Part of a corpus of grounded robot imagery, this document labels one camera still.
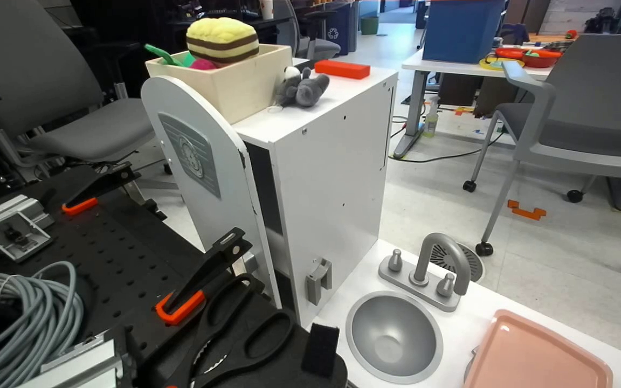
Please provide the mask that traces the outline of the white toy cupboard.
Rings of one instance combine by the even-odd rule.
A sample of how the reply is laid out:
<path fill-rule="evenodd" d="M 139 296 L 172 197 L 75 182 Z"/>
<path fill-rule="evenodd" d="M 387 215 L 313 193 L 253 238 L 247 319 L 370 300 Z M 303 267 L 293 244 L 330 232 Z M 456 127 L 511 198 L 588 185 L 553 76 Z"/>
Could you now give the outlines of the white toy cupboard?
<path fill-rule="evenodd" d="M 310 109 L 239 123 L 174 76 L 143 103 L 202 244 L 242 228 L 272 303 L 310 323 L 379 239 L 397 74 L 334 79 Z"/>

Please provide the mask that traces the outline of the wooden basket box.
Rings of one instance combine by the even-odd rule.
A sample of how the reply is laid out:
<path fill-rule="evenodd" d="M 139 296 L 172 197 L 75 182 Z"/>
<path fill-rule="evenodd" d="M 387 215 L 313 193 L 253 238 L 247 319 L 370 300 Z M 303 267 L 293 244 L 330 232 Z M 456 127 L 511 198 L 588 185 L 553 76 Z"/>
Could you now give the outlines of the wooden basket box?
<path fill-rule="evenodd" d="M 288 45 L 261 43 L 259 55 L 218 69 L 190 69 L 146 61 L 148 76 L 170 76 L 199 90 L 229 123 L 244 122 L 274 103 L 275 86 L 293 66 Z"/>

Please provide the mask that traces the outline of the blue storage bin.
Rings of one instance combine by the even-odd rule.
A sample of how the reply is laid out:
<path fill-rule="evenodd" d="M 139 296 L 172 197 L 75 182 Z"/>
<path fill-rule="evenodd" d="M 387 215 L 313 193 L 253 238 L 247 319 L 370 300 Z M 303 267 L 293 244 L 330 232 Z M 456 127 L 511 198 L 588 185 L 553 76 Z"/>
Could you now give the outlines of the blue storage bin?
<path fill-rule="evenodd" d="M 431 0 L 422 58 L 479 64 L 490 55 L 505 0 Z"/>

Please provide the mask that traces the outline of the grey office chair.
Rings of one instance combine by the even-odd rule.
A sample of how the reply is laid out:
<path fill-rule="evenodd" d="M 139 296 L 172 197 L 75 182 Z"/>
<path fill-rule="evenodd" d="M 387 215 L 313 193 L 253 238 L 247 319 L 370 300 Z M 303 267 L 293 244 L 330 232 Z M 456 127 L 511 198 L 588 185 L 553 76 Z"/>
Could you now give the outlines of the grey office chair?
<path fill-rule="evenodd" d="M 586 180 L 621 180 L 621 36 L 580 36 L 546 81 L 533 79 L 514 61 L 503 64 L 503 74 L 533 102 L 501 103 L 492 115 L 483 147 L 492 145 L 492 131 L 503 126 L 515 149 L 511 170 L 474 246 L 479 256 L 494 252 L 490 238 L 522 166 L 584 176 Z M 484 149 L 464 183 L 466 193 L 477 190 Z"/>

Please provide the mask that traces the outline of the magenta plush toy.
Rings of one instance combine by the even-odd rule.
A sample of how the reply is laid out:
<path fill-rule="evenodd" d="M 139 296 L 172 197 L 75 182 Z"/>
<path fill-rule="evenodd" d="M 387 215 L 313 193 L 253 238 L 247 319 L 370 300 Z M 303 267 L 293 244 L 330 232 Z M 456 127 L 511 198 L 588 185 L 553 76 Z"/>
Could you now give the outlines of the magenta plush toy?
<path fill-rule="evenodd" d="M 204 69 L 219 69 L 219 68 L 221 68 L 219 64 L 213 64 L 207 58 L 197 58 L 190 69 L 202 69 L 204 72 Z"/>

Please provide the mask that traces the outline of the yellow striped plushy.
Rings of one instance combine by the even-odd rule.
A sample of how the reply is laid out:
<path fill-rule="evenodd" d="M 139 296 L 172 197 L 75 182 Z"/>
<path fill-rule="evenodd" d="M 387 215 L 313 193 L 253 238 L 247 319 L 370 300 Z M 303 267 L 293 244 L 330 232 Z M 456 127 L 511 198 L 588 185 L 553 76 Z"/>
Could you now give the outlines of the yellow striped plushy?
<path fill-rule="evenodd" d="M 232 18 L 202 18 L 188 27 L 185 48 L 197 58 L 236 64 L 259 53 L 257 30 Z"/>

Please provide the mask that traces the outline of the white toy kitchen counter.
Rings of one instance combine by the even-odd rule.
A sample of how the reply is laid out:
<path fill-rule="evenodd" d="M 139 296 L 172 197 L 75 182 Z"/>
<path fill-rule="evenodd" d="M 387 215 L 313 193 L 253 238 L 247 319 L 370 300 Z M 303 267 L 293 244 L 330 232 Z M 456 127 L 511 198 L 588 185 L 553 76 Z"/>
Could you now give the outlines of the white toy kitchen counter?
<path fill-rule="evenodd" d="M 352 388 L 621 388 L 621 350 L 473 286 L 446 314 L 374 244 L 315 319 L 338 333 Z"/>

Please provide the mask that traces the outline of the black orange clamp near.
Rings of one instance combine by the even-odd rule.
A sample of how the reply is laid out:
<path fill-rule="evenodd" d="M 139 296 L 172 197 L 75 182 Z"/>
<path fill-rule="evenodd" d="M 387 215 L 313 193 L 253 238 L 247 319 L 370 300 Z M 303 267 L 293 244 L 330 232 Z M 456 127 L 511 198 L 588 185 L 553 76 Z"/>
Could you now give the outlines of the black orange clamp near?
<path fill-rule="evenodd" d="M 156 315 L 165 325 L 188 322 L 213 294 L 216 280 L 253 249 L 242 228 L 230 228 L 200 256 L 200 267 L 174 291 L 156 305 Z"/>

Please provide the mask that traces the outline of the grey toy sink bowl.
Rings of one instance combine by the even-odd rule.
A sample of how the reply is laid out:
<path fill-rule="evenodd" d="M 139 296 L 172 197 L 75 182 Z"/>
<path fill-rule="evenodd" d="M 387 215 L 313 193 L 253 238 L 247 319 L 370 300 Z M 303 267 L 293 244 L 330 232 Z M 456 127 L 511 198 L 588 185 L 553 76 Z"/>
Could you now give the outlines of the grey toy sink bowl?
<path fill-rule="evenodd" d="M 345 334 L 357 364 L 387 385 L 425 383 L 443 352 L 433 315 L 392 291 L 363 296 L 346 314 Z"/>

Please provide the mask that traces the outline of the black orange clamp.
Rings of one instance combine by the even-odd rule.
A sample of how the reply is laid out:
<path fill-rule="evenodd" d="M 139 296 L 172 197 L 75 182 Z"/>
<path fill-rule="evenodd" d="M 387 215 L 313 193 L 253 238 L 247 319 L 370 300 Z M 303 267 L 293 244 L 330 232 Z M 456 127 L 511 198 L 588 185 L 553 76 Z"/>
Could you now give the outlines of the black orange clamp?
<path fill-rule="evenodd" d="M 74 193 L 63 206 L 60 211 L 66 219 L 75 219 L 100 206 L 100 198 L 111 190 L 119 190 L 138 180 L 138 172 L 130 166 L 101 172 L 88 180 L 78 193 Z"/>
<path fill-rule="evenodd" d="M 156 315 L 165 325 L 188 322 L 213 294 L 216 280 L 253 249 L 242 228 L 230 228 L 200 256 L 200 267 L 174 291 L 156 305 Z"/>

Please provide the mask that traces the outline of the pink plastic tray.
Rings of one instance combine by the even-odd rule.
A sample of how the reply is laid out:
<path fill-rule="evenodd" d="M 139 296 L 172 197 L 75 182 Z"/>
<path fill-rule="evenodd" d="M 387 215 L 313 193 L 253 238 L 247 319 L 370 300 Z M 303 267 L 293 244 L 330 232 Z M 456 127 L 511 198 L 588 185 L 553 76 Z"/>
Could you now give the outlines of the pink plastic tray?
<path fill-rule="evenodd" d="M 464 388 L 612 388 L 610 367 L 518 314 L 497 311 L 466 370 Z"/>

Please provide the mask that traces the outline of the grey chair left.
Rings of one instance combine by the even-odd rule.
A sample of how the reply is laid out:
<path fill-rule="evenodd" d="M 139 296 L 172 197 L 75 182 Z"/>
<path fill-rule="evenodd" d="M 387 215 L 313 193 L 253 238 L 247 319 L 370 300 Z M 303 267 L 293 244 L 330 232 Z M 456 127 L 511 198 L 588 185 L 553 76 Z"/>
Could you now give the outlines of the grey chair left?
<path fill-rule="evenodd" d="M 139 100 L 105 103 L 88 61 L 37 0 L 0 0 L 0 149 L 111 162 L 153 136 Z"/>

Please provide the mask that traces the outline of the grey plush toy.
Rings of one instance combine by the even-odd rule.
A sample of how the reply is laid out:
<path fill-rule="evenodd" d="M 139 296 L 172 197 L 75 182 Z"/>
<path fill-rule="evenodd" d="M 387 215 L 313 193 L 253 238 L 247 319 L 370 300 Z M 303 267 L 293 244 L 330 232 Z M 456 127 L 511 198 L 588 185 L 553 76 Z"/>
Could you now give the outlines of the grey plush toy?
<path fill-rule="evenodd" d="M 275 103 L 282 109 L 287 106 L 313 109 L 328 86 L 330 86 L 328 76 L 310 76 L 309 72 L 303 72 L 300 76 L 282 81 L 275 95 Z"/>

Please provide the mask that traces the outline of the black pegboard table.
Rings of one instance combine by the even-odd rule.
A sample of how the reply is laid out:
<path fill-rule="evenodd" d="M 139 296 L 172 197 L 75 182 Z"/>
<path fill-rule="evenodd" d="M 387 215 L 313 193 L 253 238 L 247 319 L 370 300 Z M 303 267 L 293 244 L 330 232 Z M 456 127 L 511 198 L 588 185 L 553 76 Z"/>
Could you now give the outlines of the black pegboard table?
<path fill-rule="evenodd" d="M 156 305 L 207 252 L 125 185 L 66 219 L 90 168 L 0 198 L 0 388 L 345 388 L 345 363 L 232 270 L 181 325 Z"/>

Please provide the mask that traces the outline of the black orange clamp far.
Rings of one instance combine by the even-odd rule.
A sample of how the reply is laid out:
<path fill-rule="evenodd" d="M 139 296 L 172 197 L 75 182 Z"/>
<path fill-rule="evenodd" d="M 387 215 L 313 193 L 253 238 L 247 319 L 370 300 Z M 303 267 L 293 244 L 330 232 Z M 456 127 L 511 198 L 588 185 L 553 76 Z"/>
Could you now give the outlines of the black orange clamp far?
<path fill-rule="evenodd" d="M 130 166 L 101 172 L 88 180 L 78 193 L 74 193 L 63 206 L 60 211 L 66 219 L 75 219 L 100 206 L 100 198 L 111 190 L 119 190 L 138 180 L 138 172 Z"/>

